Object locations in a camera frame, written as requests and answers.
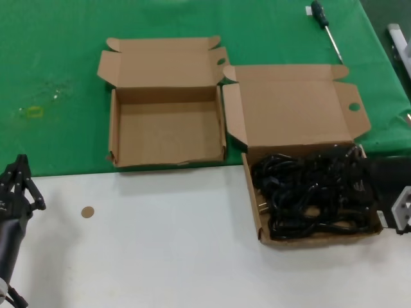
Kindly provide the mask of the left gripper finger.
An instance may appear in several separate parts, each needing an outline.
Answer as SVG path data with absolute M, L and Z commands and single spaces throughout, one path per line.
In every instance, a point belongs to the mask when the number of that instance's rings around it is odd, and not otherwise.
M 1 174 L 1 192 L 9 191 L 15 182 L 15 176 L 19 171 L 20 155 L 17 155 L 14 162 L 8 164 Z
M 28 161 L 28 156 L 25 154 L 19 154 L 17 158 L 17 183 L 20 185 L 21 192 L 23 193 L 23 191 L 26 189 L 33 197 L 33 203 L 31 204 L 32 210 L 45 210 L 46 204 L 43 196 L 31 179 L 31 169 Z

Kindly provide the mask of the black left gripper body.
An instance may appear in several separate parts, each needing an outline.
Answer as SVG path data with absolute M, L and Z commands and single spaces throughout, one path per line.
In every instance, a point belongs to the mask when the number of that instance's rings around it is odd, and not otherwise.
M 15 220 L 29 220 L 33 216 L 31 203 L 25 197 L 25 190 L 14 191 L 1 188 L 1 225 Z

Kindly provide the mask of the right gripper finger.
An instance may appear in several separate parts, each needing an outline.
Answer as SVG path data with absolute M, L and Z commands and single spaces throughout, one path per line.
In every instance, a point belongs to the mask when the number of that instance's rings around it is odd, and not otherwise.
M 340 206 L 371 206 L 375 201 L 372 185 L 366 180 L 340 184 Z
M 358 145 L 335 145 L 330 155 L 333 160 L 344 164 L 354 164 L 367 158 L 363 148 Z

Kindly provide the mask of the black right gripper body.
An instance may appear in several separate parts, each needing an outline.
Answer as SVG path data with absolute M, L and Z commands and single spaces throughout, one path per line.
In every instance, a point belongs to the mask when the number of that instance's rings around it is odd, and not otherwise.
M 362 160 L 379 206 L 392 206 L 410 186 L 410 157 L 377 157 Z

